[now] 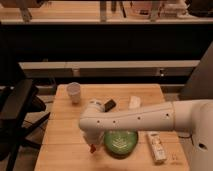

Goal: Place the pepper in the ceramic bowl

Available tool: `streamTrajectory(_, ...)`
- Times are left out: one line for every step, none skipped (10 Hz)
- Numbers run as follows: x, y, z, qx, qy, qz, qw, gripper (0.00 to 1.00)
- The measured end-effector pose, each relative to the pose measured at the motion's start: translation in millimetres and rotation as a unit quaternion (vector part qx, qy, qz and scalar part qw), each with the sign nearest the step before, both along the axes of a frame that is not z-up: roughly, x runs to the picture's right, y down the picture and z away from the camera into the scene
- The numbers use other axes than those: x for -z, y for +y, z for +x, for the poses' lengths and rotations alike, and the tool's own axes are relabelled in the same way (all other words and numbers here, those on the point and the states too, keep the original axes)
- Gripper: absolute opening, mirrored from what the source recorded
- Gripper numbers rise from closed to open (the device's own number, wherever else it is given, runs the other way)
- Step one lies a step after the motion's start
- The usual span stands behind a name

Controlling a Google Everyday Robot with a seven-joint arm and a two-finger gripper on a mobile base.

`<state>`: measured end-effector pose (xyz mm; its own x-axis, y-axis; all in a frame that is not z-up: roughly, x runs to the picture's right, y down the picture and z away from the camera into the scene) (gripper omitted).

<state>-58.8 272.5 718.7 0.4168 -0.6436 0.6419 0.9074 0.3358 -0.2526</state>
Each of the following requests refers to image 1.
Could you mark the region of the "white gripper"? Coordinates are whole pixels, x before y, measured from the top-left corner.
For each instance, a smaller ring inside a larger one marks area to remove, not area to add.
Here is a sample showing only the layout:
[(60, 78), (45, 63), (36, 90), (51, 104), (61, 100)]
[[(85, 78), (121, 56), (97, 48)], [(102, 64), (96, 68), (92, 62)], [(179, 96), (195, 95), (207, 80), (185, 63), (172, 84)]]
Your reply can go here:
[(100, 145), (104, 136), (103, 131), (84, 130), (83, 138), (88, 145)]

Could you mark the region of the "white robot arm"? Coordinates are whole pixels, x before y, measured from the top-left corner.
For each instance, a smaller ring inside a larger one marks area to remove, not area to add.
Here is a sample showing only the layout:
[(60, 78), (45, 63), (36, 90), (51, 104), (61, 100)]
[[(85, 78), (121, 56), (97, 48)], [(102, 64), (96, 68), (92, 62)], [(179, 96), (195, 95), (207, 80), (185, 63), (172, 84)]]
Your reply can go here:
[(116, 112), (103, 111), (91, 100), (80, 115), (79, 128), (88, 144), (98, 144), (104, 131), (176, 131), (192, 135), (190, 171), (213, 171), (213, 100), (163, 102)]

